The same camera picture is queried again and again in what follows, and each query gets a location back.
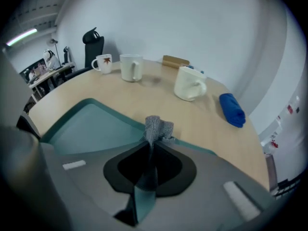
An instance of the white wall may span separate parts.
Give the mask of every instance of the white wall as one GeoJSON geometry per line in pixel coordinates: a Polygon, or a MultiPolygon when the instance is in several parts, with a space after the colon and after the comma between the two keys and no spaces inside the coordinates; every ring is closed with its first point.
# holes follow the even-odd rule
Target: white wall
{"type": "Polygon", "coordinates": [[[263,0],[259,36],[250,64],[234,96],[250,115],[270,88],[280,67],[287,37],[286,10],[281,0],[263,0]]]}
{"type": "Polygon", "coordinates": [[[57,39],[81,69],[82,36],[97,27],[113,59],[119,53],[185,58],[232,91],[249,64],[259,10],[259,0],[71,0],[57,39]]]}
{"type": "Polygon", "coordinates": [[[257,134],[264,131],[289,102],[304,69],[305,38],[291,12],[287,8],[286,11],[287,37],[280,67],[267,93],[249,116],[257,134]]]}
{"type": "Polygon", "coordinates": [[[13,48],[8,52],[7,56],[13,65],[14,69],[20,73],[31,64],[35,63],[39,59],[43,58],[45,49],[51,49],[55,54],[56,50],[54,47],[48,47],[46,42],[51,38],[51,35],[44,35],[36,38],[23,46],[13,48]]]}
{"type": "Polygon", "coordinates": [[[275,138],[278,148],[273,157],[276,166],[278,182],[285,179],[292,180],[304,171],[308,164],[307,141],[308,131],[304,121],[307,120],[307,70],[304,69],[297,88],[289,103],[294,103],[296,96],[300,98],[299,113],[286,113],[286,108],[280,112],[282,132],[275,138]]]}

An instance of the gray tray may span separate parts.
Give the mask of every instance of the gray tray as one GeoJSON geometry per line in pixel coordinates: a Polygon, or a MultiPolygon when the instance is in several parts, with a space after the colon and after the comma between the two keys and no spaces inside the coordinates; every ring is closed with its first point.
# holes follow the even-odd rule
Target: gray tray
{"type": "MultiPolygon", "coordinates": [[[[84,99],[67,111],[41,138],[58,154],[95,152],[138,142],[144,124],[107,107],[95,99],[84,99]]],[[[214,154],[184,141],[175,144],[214,154]]]]}

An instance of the round table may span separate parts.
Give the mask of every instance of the round table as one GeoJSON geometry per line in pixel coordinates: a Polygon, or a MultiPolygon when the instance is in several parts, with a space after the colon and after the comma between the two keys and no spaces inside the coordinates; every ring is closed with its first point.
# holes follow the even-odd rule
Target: round table
{"type": "Polygon", "coordinates": [[[110,74],[90,70],[58,86],[33,106],[29,116],[40,134],[79,101],[94,98],[141,123],[150,115],[173,122],[176,138],[214,151],[269,190],[266,159],[250,119],[237,128],[224,117],[219,104],[219,96],[229,92],[224,85],[207,78],[206,95],[187,102],[173,92],[178,69],[144,60],[142,80],[131,83],[122,80],[120,62],[112,64],[110,74]]]}

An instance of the white mug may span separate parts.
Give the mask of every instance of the white mug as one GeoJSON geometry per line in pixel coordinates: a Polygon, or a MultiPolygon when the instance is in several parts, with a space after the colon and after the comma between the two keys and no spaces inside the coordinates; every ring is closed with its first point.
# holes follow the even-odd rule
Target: white mug
{"type": "Polygon", "coordinates": [[[120,55],[122,79],[135,82],[142,78],[143,57],[140,55],[120,55]]]}
{"type": "Polygon", "coordinates": [[[174,93],[185,101],[193,101],[206,93],[206,76],[189,67],[180,67],[174,93]]]}
{"type": "Polygon", "coordinates": [[[109,74],[112,67],[112,56],[111,54],[99,55],[91,63],[91,66],[96,71],[101,71],[102,74],[109,74]],[[94,67],[94,62],[97,61],[98,69],[94,67]]]}

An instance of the ceiling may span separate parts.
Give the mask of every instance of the ceiling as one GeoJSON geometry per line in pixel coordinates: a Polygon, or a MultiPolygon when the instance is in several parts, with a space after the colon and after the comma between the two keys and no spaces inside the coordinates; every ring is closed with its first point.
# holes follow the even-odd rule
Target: ceiling
{"type": "Polygon", "coordinates": [[[13,12],[0,34],[6,43],[29,29],[38,32],[55,27],[55,20],[65,0],[23,0],[13,12]]]}

